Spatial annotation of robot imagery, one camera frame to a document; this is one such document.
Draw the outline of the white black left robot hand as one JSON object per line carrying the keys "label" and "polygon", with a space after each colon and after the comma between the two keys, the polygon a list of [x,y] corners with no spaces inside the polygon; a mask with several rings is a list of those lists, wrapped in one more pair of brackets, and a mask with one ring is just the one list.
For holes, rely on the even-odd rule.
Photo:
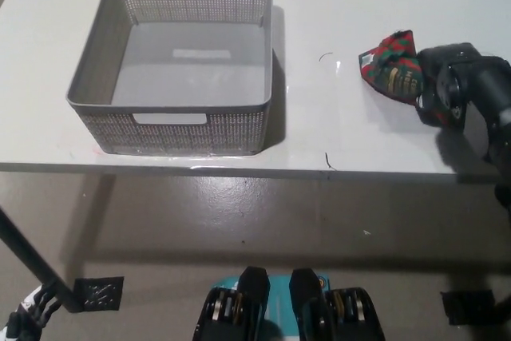
{"label": "white black left robot hand", "polygon": [[61,307],[57,282],[42,284],[32,291],[9,315],[1,330],[1,341],[39,341],[51,316]]}

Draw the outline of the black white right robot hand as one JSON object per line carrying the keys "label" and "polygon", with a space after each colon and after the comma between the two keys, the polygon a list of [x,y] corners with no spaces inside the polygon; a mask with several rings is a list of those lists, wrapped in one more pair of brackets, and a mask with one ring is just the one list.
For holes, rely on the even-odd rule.
{"label": "black white right robot hand", "polygon": [[424,49],[418,62],[424,78],[423,91],[416,98],[415,109],[421,121],[431,126],[463,125],[466,112],[466,70],[482,58],[469,42]]}

